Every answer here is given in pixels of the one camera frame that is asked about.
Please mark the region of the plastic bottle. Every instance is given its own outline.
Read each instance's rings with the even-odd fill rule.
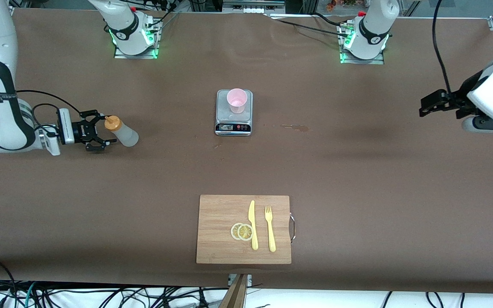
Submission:
[[[104,126],[111,131],[117,139],[123,144],[123,146],[133,146],[138,142],[138,133],[130,127],[126,126],[121,119],[115,115],[106,117]]]

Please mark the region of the wooden cutting board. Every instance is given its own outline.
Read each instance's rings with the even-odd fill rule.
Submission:
[[[235,240],[231,227],[249,224],[250,201],[255,201],[258,250],[249,241]],[[270,252],[264,208],[271,206],[276,251]],[[197,231],[197,263],[290,264],[290,198],[288,195],[201,195]]]

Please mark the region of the digital kitchen scale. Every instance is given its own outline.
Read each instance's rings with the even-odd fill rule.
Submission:
[[[227,103],[229,90],[220,90],[216,98],[216,125],[214,132],[219,136],[250,136],[252,134],[252,92],[246,92],[247,101],[242,113],[232,113]]]

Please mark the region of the stain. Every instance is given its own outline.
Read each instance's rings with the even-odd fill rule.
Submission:
[[[299,130],[299,131],[309,131],[309,127],[307,127],[305,125],[297,125],[297,124],[285,125],[285,124],[281,124],[281,127],[282,128],[291,128],[293,130]]]

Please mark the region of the orange bottle cap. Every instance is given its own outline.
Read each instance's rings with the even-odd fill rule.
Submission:
[[[106,121],[104,121],[104,126],[110,131],[117,131],[121,128],[123,122],[121,119],[116,117],[115,115],[110,115],[106,117]]]

